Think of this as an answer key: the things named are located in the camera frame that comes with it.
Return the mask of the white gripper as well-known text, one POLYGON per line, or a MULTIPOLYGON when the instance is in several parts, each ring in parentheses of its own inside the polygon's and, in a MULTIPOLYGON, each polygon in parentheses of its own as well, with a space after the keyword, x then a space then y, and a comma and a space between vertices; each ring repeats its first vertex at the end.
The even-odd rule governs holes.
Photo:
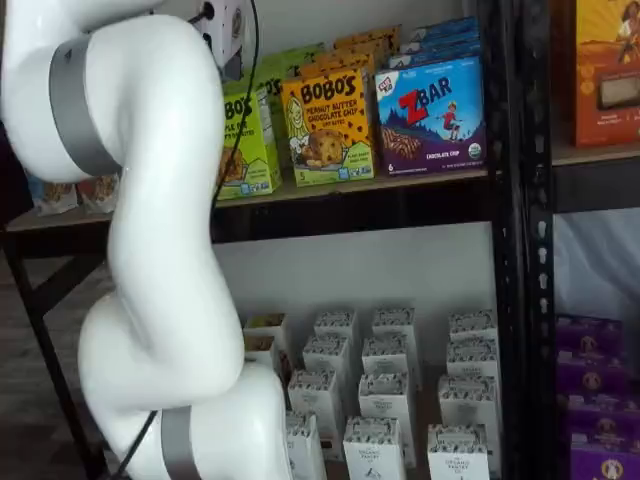
POLYGON ((206 0, 201 3, 201 13, 204 17, 199 21, 199 31, 209 46, 222 79, 239 80, 242 76, 246 2, 206 0))

